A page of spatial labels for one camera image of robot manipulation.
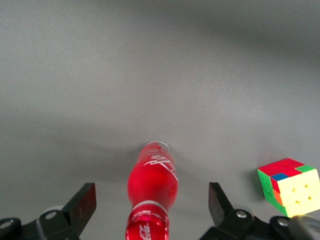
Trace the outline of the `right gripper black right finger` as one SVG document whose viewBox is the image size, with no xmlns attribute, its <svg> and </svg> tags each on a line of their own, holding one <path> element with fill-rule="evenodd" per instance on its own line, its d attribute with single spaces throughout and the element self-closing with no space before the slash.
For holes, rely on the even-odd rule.
<svg viewBox="0 0 320 240">
<path fill-rule="evenodd" d="M 249 211 L 233 208 L 222 187 L 209 183 L 208 209 L 214 226 L 202 240 L 306 240 L 306 231 L 294 218 L 274 216 L 264 222 Z"/>
</svg>

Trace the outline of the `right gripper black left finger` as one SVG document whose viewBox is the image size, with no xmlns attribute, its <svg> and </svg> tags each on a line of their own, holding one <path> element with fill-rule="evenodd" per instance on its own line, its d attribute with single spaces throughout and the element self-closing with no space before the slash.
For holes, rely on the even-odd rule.
<svg viewBox="0 0 320 240">
<path fill-rule="evenodd" d="M 61 208 L 42 213 L 22 224 L 16 217 L 0 220 L 2 240 L 78 240 L 97 207 L 96 187 L 92 182 L 82 188 Z"/>
</svg>

